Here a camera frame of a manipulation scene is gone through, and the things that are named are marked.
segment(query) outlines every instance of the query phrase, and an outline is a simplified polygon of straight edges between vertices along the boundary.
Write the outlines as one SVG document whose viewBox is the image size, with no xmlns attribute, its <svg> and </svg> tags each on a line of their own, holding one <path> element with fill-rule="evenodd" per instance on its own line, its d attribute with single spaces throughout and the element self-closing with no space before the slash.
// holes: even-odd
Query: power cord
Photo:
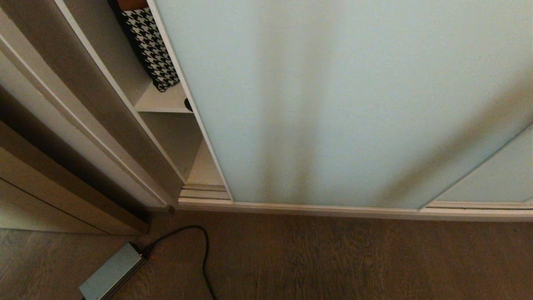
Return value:
<svg viewBox="0 0 533 300">
<path fill-rule="evenodd" d="M 202 263 L 201 270 L 202 270 L 202 273 L 204 274 L 205 284 L 207 285 L 207 289 L 209 289 L 209 293 L 211 294 L 211 298 L 213 298 L 213 300 L 217 300 L 217 298 L 215 296 L 215 291 L 213 291 L 213 287 L 211 287 L 211 283 L 209 282 L 209 278 L 207 278 L 207 272 L 205 270 L 205 265 L 207 263 L 207 255 L 209 254 L 209 237 L 207 235 L 207 231 L 205 230 L 205 228 L 203 228 L 201 226 L 198 226 L 198 225 L 190 225 L 190 226 L 185 226 L 185 227 L 182 227 L 182 228 L 178 228 L 178 229 L 176 229 L 174 231 L 171 231 L 171 232 L 163 235 L 159 239 L 155 240 L 154 242 L 152 242 L 151 244 L 146 246 L 141 251 L 140 254 L 144 258 L 148 258 L 150 253 L 151 253 L 151 251 L 152 251 L 152 249 L 154 248 L 154 246 L 157 243 L 161 242 L 162 240 L 166 239 L 167 237 L 169 237 L 171 235 L 174 235 L 176 233 L 182 232 L 182 231 L 187 230 L 187 229 L 193 229 L 193 228 L 199 229 L 199 230 L 201 230 L 204 233 L 204 237 L 205 237 L 205 254 L 204 254 L 204 262 Z"/>
</svg>

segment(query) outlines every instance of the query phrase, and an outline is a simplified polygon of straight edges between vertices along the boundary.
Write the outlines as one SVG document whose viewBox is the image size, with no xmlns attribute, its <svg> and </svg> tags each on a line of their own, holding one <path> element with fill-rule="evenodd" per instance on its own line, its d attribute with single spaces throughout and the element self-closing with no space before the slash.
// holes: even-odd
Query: laminate floor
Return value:
<svg viewBox="0 0 533 300">
<path fill-rule="evenodd" d="M 0 299 L 81 299 L 128 240 L 204 226 L 219 299 L 533 299 L 533 224 L 177 211 L 141 237 L 0 231 Z M 210 299 L 204 239 L 159 244 L 118 299 Z"/>
</svg>

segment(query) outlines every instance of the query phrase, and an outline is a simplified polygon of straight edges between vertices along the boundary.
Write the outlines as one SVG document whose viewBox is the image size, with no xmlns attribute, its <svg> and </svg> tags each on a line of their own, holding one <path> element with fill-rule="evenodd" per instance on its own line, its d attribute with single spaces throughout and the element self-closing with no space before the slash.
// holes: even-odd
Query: storage compartment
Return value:
<svg viewBox="0 0 533 300">
<path fill-rule="evenodd" d="M 199 187 L 199 191 L 222 192 L 225 195 L 217 199 L 228 200 L 224 180 L 204 140 L 198 119 L 185 106 L 187 95 L 182 83 L 165 92 L 156 89 L 107 1 L 55 2 L 109 84 L 185 186 L 189 190 Z"/>
</svg>

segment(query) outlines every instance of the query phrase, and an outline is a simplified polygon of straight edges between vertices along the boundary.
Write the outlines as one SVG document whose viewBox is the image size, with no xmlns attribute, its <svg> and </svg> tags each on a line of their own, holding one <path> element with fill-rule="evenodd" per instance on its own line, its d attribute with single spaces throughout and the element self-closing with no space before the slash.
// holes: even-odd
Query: black and white houndstooth fabric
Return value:
<svg viewBox="0 0 533 300">
<path fill-rule="evenodd" d="M 168 51 L 149 8 L 123 11 L 127 25 L 138 42 L 144 62 L 151 72 L 155 87 L 164 92 L 180 79 L 172 65 Z"/>
</svg>

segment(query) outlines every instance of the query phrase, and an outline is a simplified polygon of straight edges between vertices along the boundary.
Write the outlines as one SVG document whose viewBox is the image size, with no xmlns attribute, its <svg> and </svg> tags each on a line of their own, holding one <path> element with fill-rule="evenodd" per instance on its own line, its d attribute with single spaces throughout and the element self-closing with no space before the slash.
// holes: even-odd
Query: white shelf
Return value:
<svg viewBox="0 0 533 300">
<path fill-rule="evenodd" d="M 198 148 L 198 153 L 192 165 L 187 184 L 224 185 L 219 170 L 216 168 L 215 161 L 203 139 Z"/>
<path fill-rule="evenodd" d="M 149 113 L 192 113 L 185 107 L 186 98 L 181 83 L 163 93 L 158 91 L 153 83 L 150 83 L 135 104 L 135 110 Z"/>
</svg>

